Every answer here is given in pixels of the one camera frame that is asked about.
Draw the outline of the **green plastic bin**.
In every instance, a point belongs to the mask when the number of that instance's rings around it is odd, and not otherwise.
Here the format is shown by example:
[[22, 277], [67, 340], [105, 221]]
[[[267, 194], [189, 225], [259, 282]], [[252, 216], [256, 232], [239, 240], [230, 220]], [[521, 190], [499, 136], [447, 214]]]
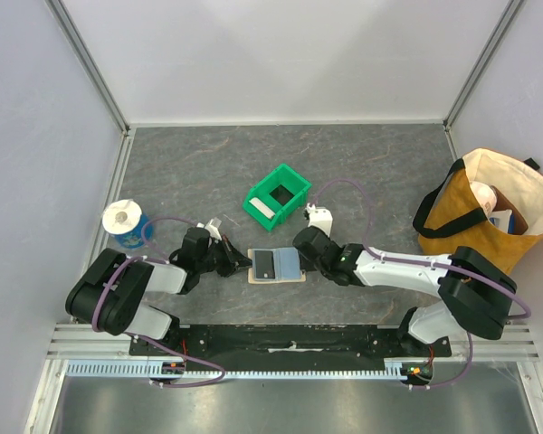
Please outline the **green plastic bin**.
[[[290, 166], [280, 164], [250, 189], [243, 201], [243, 209], [266, 231], [272, 231], [307, 203], [311, 186], [310, 181]], [[252, 197], [261, 199], [275, 212], [275, 217], [272, 220], [266, 219], [249, 204]]]

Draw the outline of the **beige leather card holder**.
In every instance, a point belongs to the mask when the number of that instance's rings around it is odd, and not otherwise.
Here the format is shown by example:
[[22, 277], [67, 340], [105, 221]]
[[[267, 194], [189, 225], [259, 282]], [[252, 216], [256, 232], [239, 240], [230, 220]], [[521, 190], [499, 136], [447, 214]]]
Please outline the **beige leather card holder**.
[[275, 280], [256, 281], [252, 275], [252, 266], [248, 269], [248, 282], [254, 285], [301, 283], [306, 281], [306, 272], [301, 268], [300, 255], [293, 247], [275, 249], [249, 249], [248, 258], [252, 260], [254, 250], [272, 250], [274, 252]]

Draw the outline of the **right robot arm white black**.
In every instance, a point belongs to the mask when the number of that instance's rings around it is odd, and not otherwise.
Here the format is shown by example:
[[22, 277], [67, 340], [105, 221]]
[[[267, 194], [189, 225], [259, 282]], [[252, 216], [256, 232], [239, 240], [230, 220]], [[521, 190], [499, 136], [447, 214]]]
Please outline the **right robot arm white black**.
[[410, 356], [459, 331], [499, 340], [517, 292], [509, 276], [470, 247], [436, 256], [367, 249], [357, 243], [340, 247], [314, 226], [299, 232], [292, 245], [324, 278], [340, 286], [396, 287], [437, 297], [435, 304], [408, 312], [396, 333], [398, 349]]

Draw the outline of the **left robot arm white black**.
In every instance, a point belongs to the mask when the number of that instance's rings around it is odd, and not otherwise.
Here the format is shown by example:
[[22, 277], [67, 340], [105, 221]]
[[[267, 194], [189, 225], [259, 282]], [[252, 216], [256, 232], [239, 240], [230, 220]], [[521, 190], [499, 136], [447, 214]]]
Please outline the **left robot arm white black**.
[[180, 332], [171, 326], [176, 320], [144, 306], [144, 296], [186, 295], [206, 273], [228, 278], [251, 265], [226, 236], [197, 226], [187, 230], [181, 247], [167, 260], [105, 249], [72, 288], [65, 310], [97, 332], [146, 335], [154, 349], [169, 355], [181, 344]]

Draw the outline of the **dark credit card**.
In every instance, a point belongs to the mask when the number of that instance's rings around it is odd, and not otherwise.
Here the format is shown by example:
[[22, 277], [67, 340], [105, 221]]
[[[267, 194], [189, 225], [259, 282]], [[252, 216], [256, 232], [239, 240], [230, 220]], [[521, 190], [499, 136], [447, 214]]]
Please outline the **dark credit card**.
[[252, 275], [256, 281], [275, 280], [274, 252], [254, 250], [252, 252]]

